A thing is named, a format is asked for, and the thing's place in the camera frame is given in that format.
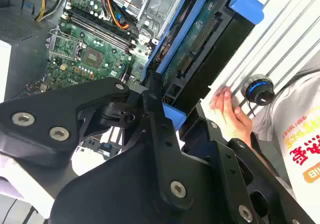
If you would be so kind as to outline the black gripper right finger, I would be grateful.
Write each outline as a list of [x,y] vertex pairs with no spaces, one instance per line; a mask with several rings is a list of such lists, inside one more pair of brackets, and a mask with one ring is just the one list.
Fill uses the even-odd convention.
[[196,104],[182,126],[183,151],[212,169],[223,224],[311,224],[309,215],[241,140],[224,140]]

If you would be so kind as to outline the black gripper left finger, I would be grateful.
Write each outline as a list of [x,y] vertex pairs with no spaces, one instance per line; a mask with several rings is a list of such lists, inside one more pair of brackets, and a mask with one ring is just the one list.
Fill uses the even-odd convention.
[[53,208],[59,193],[80,177],[55,174],[68,167],[78,144],[110,127],[124,129],[124,150],[150,141],[179,149],[167,118],[159,81],[142,92],[113,77],[2,102],[0,152],[8,159],[4,177],[39,210]]

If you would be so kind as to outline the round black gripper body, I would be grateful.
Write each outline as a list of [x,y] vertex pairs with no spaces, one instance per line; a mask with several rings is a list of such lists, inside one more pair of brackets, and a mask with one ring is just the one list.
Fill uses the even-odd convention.
[[58,194],[51,224],[234,224],[218,152],[210,162],[150,141],[74,179]]

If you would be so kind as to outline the person's bare hand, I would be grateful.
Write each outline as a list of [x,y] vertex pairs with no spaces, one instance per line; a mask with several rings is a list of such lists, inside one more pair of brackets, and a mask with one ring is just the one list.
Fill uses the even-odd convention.
[[232,107],[232,93],[229,87],[218,90],[210,101],[213,122],[217,124],[226,141],[239,139],[251,147],[252,120],[237,106]]

